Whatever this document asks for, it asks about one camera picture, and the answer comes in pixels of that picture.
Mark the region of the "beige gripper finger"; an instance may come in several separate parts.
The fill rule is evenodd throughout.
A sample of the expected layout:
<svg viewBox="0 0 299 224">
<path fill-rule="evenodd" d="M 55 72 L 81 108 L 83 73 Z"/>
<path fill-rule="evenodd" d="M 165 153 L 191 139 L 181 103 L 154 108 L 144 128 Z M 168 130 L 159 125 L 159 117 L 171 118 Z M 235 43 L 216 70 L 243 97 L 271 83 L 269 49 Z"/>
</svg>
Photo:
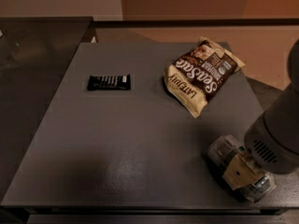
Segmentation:
<svg viewBox="0 0 299 224">
<path fill-rule="evenodd" d="M 236 190 L 257 182 L 264 174 L 265 170 L 244 151 L 234 155 L 222 178 L 232 190 Z"/>
</svg>

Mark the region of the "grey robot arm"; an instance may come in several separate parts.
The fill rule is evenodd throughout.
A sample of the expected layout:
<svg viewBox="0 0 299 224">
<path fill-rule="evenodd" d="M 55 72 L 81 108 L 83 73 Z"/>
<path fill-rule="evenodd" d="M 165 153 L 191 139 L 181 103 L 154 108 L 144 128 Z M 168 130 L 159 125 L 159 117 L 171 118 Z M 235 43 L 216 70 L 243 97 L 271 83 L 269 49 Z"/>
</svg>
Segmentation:
<svg viewBox="0 0 299 224">
<path fill-rule="evenodd" d="M 291 83 L 249 127 L 246 151 L 222 176 L 232 189 L 253 184 L 267 172 L 284 175 L 299 167 L 299 40 L 288 55 L 287 71 Z"/>
</svg>

